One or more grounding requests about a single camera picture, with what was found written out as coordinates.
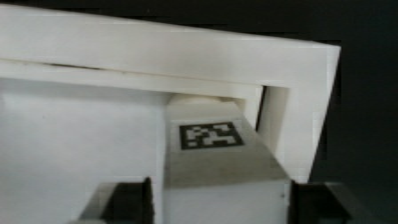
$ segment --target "white frame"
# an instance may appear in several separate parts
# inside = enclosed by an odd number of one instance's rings
[[[226,97],[235,101],[252,127],[258,125],[261,85],[53,66],[4,59],[0,59],[0,78]]]
[[[270,86],[259,135],[291,178],[307,181],[338,46],[9,5],[0,27],[2,59]]]

